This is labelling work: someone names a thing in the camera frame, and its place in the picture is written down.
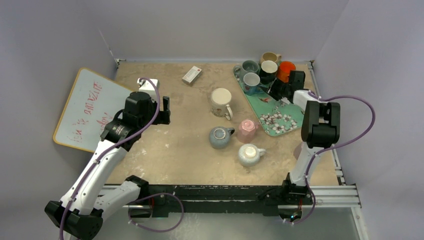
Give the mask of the black base frame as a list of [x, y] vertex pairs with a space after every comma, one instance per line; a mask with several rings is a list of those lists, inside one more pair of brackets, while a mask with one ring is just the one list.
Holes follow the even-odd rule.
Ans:
[[261, 214], [289, 218], [318, 208], [354, 208], [361, 202], [356, 186], [294, 187], [282, 185], [174, 185], [150, 184], [122, 209], [152, 211], [154, 218], [170, 213]]

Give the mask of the blue-grey round mug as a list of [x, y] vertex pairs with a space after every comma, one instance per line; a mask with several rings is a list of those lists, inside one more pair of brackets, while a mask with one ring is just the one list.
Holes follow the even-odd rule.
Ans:
[[234, 134], [235, 129], [233, 127], [217, 126], [211, 129], [209, 132], [208, 140], [212, 148], [221, 150], [226, 148], [231, 140], [231, 136]]

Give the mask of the orange mug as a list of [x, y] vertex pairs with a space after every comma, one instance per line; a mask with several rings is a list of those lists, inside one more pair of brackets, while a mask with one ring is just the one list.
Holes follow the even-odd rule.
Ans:
[[279, 64], [276, 77], [283, 83], [288, 83], [291, 71], [295, 71], [295, 70], [296, 70], [296, 66], [294, 63], [290, 61], [282, 61]]

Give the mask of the grey mug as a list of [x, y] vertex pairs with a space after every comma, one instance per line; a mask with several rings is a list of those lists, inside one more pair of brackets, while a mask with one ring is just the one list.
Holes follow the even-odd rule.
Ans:
[[233, 74], [242, 80], [247, 73], [257, 74], [259, 70], [260, 66], [257, 62], [253, 60], [246, 60], [242, 64], [235, 65], [233, 67]]

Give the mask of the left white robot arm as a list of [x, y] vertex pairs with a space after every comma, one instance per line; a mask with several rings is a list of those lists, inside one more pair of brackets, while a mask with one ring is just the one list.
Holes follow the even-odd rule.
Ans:
[[149, 199], [149, 183], [130, 176], [111, 192], [99, 197], [117, 164], [150, 125], [170, 123], [170, 99], [153, 100], [135, 91], [125, 100], [112, 121], [106, 124], [96, 150], [73, 186], [59, 201], [49, 201], [44, 211], [59, 227], [61, 240], [92, 240], [108, 217], [124, 205]]

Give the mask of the pale speckled mug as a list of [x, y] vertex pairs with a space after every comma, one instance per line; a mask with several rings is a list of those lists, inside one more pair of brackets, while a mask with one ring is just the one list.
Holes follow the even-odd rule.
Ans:
[[256, 145], [247, 143], [238, 150], [238, 161], [244, 167], [256, 165], [261, 157], [266, 153], [266, 149], [258, 148]]

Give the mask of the pink faceted mug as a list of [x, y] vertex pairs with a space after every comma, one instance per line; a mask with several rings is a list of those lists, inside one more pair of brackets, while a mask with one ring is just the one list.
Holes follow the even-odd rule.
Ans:
[[252, 142], [252, 140], [255, 138], [255, 134], [259, 126], [259, 122], [255, 122], [251, 119], [243, 120], [238, 127], [238, 132], [236, 135], [237, 139], [244, 144]]

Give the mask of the green floral tray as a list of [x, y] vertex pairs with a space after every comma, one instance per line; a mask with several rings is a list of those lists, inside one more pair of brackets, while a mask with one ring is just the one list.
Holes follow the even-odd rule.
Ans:
[[275, 100], [263, 91], [244, 95], [264, 131], [272, 137], [300, 129], [304, 111], [297, 105]]

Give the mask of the white red small box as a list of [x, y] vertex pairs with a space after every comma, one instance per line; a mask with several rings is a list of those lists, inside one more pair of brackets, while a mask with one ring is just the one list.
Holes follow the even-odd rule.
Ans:
[[193, 66], [183, 77], [182, 81], [191, 86], [203, 73], [203, 70], [197, 66]]

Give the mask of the tan brown round mug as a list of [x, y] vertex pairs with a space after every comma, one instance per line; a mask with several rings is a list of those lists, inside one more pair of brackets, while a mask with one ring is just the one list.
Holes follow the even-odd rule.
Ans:
[[261, 55], [259, 64], [261, 65], [265, 61], [272, 61], [278, 64], [282, 59], [282, 55], [274, 52], [265, 52]]

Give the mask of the whiteboard with red writing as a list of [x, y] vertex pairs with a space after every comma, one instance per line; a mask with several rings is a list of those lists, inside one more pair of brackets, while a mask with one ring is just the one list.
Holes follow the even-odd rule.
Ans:
[[100, 135], [132, 90], [80, 68], [53, 134], [58, 145], [94, 152]]

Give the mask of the cream white mug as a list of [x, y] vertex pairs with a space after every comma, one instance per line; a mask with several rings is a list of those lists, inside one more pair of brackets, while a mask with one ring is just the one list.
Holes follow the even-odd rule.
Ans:
[[232, 120], [233, 111], [230, 103], [232, 101], [232, 94], [226, 88], [216, 88], [210, 94], [211, 113], [220, 118]]

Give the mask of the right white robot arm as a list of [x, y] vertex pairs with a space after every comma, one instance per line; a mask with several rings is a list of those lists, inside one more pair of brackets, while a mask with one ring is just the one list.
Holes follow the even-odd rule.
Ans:
[[295, 167], [283, 181], [280, 196], [288, 204], [308, 194], [310, 177], [320, 162], [320, 154], [340, 139], [341, 106], [337, 102], [322, 101], [304, 88], [306, 74], [291, 70], [288, 82], [275, 80], [267, 93], [289, 101], [303, 111], [301, 144]]

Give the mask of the blue mug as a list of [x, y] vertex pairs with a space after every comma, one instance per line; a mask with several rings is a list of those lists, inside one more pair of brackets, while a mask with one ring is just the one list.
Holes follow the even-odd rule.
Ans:
[[243, 92], [248, 95], [261, 94], [264, 91], [262, 90], [262, 85], [260, 82], [260, 76], [256, 73], [249, 72], [243, 76], [242, 79], [242, 89]]

